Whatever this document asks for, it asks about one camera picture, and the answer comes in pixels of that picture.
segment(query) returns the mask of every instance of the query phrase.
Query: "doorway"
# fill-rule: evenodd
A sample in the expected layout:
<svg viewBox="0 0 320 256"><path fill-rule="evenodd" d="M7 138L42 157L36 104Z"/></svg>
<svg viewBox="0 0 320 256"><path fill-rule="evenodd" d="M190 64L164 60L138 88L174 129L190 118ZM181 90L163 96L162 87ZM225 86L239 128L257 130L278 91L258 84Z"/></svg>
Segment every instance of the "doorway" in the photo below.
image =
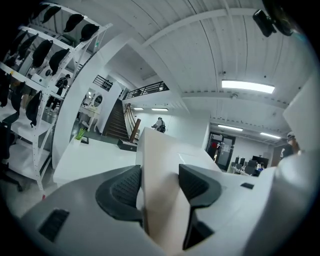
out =
<svg viewBox="0 0 320 256"><path fill-rule="evenodd" d="M236 137L234 136L216 132L210 133L206 152L221 170L226 171L229 167L235 141Z"/></svg>

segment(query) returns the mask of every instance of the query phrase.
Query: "computer monitor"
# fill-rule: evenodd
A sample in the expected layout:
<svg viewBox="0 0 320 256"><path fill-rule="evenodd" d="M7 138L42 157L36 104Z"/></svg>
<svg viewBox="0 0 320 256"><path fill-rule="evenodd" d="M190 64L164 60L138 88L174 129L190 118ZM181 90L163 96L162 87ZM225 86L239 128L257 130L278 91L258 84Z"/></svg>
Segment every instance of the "computer monitor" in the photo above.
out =
<svg viewBox="0 0 320 256"><path fill-rule="evenodd" d="M264 168L267 168L268 162L269 162L268 158L263 158L263 157L259 157L259 156L255 156L255 155L252 157L252 160L257 161L258 164L263 163L264 164Z"/></svg>

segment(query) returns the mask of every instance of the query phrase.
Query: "staircase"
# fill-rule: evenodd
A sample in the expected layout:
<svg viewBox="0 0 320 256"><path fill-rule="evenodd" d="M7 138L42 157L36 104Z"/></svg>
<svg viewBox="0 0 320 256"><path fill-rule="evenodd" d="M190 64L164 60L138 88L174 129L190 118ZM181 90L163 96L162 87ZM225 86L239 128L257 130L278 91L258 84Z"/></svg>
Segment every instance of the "staircase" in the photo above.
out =
<svg viewBox="0 0 320 256"><path fill-rule="evenodd" d="M102 135L121 139L126 142L129 141L121 100L116 100L110 116L105 124Z"/></svg>

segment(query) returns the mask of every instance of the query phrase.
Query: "green plant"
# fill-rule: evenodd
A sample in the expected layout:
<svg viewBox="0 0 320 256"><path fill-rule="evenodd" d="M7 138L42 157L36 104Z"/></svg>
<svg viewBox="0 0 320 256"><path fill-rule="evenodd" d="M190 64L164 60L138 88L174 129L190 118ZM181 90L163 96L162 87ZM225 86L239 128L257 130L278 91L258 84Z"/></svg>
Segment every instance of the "green plant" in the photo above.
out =
<svg viewBox="0 0 320 256"><path fill-rule="evenodd" d="M84 136L86 132L86 129L81 128L80 131L78 132L78 134L75 136L75 139L78 141L81 141L82 137Z"/></svg>

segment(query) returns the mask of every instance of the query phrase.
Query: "balcony railing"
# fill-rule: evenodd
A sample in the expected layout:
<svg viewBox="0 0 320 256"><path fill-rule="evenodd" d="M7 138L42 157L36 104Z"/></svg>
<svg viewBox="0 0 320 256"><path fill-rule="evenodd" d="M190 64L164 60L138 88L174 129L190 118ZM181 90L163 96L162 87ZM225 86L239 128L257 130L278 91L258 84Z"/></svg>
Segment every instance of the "balcony railing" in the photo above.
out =
<svg viewBox="0 0 320 256"><path fill-rule="evenodd" d="M153 93L159 93L168 91L169 88L166 86L166 84L163 81L156 82L150 85L147 85L145 87L141 87L136 90L129 91L126 96L124 97L124 100L131 99L134 97L146 95L146 94L153 94Z"/></svg>
<svg viewBox="0 0 320 256"><path fill-rule="evenodd" d="M105 89L108 92L112 87L112 85L114 84L113 82L110 82L109 80L103 78L101 75L97 75L93 83L100 86L101 88Z"/></svg>

